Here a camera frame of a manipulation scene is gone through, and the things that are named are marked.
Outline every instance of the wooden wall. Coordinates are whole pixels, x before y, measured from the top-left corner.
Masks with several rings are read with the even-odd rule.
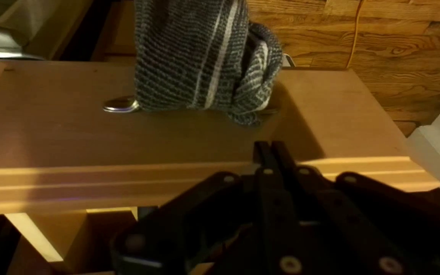
[[[345,68],[359,0],[247,1],[298,67]],[[133,54],[133,0],[116,7],[108,36],[104,59]],[[365,0],[351,68],[403,132],[429,123],[440,112],[440,0]]]

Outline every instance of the knitted cloth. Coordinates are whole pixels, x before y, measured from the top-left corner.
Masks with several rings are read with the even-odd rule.
[[[140,109],[214,108],[252,125],[282,51],[244,0],[136,0]]]

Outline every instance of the striped fabric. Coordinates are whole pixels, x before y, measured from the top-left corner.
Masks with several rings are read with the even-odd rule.
[[[282,51],[244,0],[136,0],[140,109],[214,108],[241,125],[270,97]]]

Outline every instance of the metal screw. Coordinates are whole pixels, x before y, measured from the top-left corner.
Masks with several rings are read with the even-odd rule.
[[[232,183],[232,181],[235,181],[235,177],[234,175],[224,175],[223,181]]]
[[[302,265],[296,256],[285,255],[279,261],[279,267],[284,273],[301,273]]]
[[[357,181],[357,178],[354,175],[345,175],[344,180],[348,181],[348,183],[356,183]]]
[[[386,273],[394,273],[394,275],[403,273],[403,265],[391,256],[379,258],[379,267]]]
[[[304,174],[304,175],[308,175],[308,174],[311,174],[311,170],[310,170],[310,169],[307,169],[307,167],[299,167],[299,169],[298,169],[298,172],[299,172],[299,174]]]
[[[267,169],[263,170],[263,174],[273,174],[273,172],[275,172],[275,170],[270,169],[270,167],[267,167]]]
[[[134,248],[142,247],[143,242],[145,242],[145,239],[143,239],[142,235],[131,235],[131,236],[127,239],[125,244],[127,244],[127,247],[128,247],[130,250],[134,250]]]

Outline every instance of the black metal frame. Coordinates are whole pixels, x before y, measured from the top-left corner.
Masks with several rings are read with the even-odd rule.
[[[440,273],[440,206],[356,172],[334,183],[256,141],[253,175],[217,172],[116,235],[120,275]]]

